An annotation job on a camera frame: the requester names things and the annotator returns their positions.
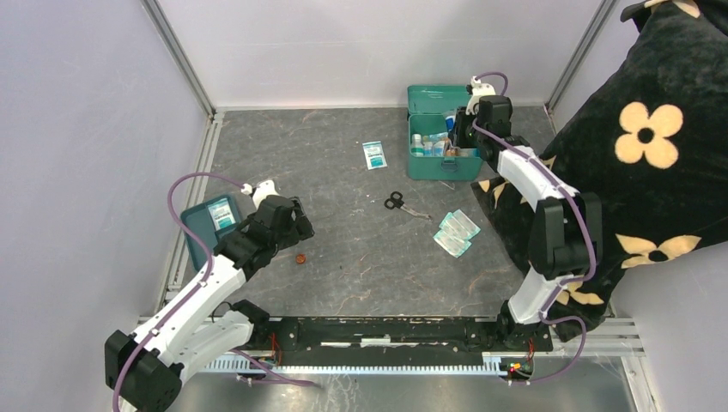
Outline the blue cotton swab packet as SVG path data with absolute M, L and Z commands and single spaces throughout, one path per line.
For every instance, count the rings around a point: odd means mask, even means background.
M 449 147 L 455 147 L 448 132 L 423 135 L 424 154 L 431 157 L 444 157 Z

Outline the teal plastic tray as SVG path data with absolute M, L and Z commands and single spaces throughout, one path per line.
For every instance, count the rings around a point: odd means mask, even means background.
M 230 206 L 233 210 L 236 222 L 230 227 L 226 227 L 224 229 L 216 231 L 213 221 L 207 210 L 207 206 L 218 200 L 221 200 L 223 198 L 226 198 L 229 201 Z M 235 199 L 229 194 L 214 197 L 214 198 L 210 199 L 209 201 L 206 201 L 204 203 L 200 203 L 196 206 L 188 208 L 180 214 L 179 219 L 199 239 L 201 239 L 204 242 L 204 244 L 211 251 L 215 248 L 215 246 L 217 245 L 219 240 L 224 235 L 233 231 L 235 229 L 235 227 L 242 221 L 238 204 L 236 203 Z

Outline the white pill bottle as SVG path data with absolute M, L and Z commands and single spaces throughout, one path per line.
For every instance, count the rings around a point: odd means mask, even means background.
M 415 157 L 424 156 L 424 145 L 420 134 L 413 134 L 410 142 L 410 153 Z

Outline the small teal wipe sachet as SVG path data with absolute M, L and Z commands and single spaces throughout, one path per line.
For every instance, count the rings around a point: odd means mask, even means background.
M 387 167 L 387 161 L 381 141 L 364 142 L 362 149 L 368 170 L 375 170 Z

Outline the black handled scissors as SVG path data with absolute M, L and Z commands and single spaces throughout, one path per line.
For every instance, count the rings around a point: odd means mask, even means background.
M 403 194 L 400 191 L 393 191 L 389 197 L 384 201 L 384 205 L 389 210 L 400 209 L 405 213 L 414 216 L 415 218 L 421 218 L 425 220 L 432 220 L 431 215 L 421 213 L 412 209 L 404 200 Z

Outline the white blue ointment tube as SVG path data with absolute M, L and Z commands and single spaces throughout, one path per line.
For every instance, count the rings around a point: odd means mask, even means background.
M 446 129 L 448 131 L 452 130 L 455 125 L 456 121 L 456 113 L 455 112 L 447 112 L 443 114 L 445 122 L 446 122 Z

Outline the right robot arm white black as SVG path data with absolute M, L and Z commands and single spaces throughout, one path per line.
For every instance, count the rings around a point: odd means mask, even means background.
M 514 187 L 534 212 L 528 232 L 529 271 L 500 309 L 497 342 L 517 350 L 551 323 L 549 309 L 567 287 L 591 279 L 602 252 L 602 205 L 582 194 L 541 162 L 531 145 L 512 133 L 513 106 L 503 95 L 479 97 L 457 109 L 453 140 Z

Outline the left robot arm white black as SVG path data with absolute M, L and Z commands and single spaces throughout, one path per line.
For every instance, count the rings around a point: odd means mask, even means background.
M 126 401 L 140 411 L 165 411 L 183 385 L 226 352 L 262 348 L 270 327 L 240 310 L 205 319 L 279 252 L 314 235 L 298 197 L 271 193 L 217 243 L 201 271 L 166 306 L 131 333 L 105 343 L 105 379 L 112 408 Z

